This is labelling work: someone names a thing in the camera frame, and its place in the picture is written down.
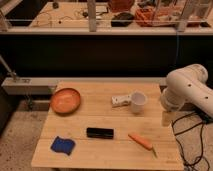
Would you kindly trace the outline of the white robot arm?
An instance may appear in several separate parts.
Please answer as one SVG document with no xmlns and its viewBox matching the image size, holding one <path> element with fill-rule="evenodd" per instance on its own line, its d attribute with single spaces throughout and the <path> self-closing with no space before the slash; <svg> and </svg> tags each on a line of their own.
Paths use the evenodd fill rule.
<svg viewBox="0 0 213 171">
<path fill-rule="evenodd" d="M 173 70 L 166 76 L 167 87 L 160 95 L 164 108 L 162 125 L 169 126 L 176 112 L 189 102 L 213 119 L 213 89 L 206 85 L 208 71 L 201 64 Z"/>
</svg>

